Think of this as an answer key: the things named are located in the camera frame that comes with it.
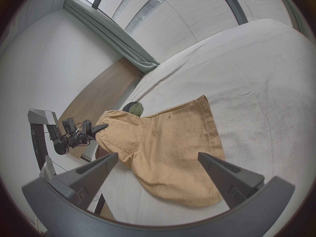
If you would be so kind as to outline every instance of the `curtain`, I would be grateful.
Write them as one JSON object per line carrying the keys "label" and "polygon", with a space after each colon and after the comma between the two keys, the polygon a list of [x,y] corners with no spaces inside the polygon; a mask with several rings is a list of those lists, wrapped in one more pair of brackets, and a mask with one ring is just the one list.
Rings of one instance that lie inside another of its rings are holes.
{"label": "curtain", "polygon": [[79,0],[65,0],[64,8],[95,31],[116,52],[146,73],[159,65],[112,19]]}

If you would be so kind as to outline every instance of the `bed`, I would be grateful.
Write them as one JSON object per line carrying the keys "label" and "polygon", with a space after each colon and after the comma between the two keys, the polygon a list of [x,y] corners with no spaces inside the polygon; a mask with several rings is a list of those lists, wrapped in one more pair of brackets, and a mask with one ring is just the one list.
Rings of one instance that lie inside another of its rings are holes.
{"label": "bed", "polygon": [[[204,94],[228,162],[263,174],[265,182],[277,175],[296,185],[269,236],[297,210],[316,175],[315,65],[316,48],[305,36],[270,19],[252,21],[171,57],[143,77],[126,103],[141,102],[147,116]],[[117,221],[138,225],[184,224],[229,209],[223,200],[192,208],[156,198],[121,163],[101,191]]]}

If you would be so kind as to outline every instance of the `brown cloth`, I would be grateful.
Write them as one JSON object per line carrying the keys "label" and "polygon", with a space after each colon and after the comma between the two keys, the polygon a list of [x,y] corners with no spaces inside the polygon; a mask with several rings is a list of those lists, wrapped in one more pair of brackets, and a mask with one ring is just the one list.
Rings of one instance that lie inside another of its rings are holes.
{"label": "brown cloth", "polygon": [[196,207],[222,199],[198,161],[198,152],[224,160],[205,96],[142,118],[106,111],[96,125],[100,124],[109,127],[96,134],[98,144],[118,152],[119,160],[151,194]]}

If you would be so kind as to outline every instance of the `wooden furniture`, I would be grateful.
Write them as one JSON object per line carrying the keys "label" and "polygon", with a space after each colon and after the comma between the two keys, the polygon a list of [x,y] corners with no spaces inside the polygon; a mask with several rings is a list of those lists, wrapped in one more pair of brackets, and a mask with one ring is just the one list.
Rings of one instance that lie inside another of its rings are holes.
{"label": "wooden furniture", "polygon": [[[125,57],[108,67],[77,95],[61,115],[58,120],[61,133],[66,133],[62,121],[68,118],[74,118],[77,123],[89,119],[94,126],[132,81],[142,75]],[[79,159],[84,149],[85,147],[70,148],[69,154]]]}

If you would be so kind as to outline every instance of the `green rolled cloth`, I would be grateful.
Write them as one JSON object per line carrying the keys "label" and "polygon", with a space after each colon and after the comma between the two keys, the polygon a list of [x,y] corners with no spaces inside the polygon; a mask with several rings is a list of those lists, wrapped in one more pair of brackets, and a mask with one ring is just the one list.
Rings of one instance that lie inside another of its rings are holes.
{"label": "green rolled cloth", "polygon": [[143,111],[144,108],[141,103],[133,104],[131,108],[128,110],[129,113],[132,113],[138,117],[140,117],[143,114]]}

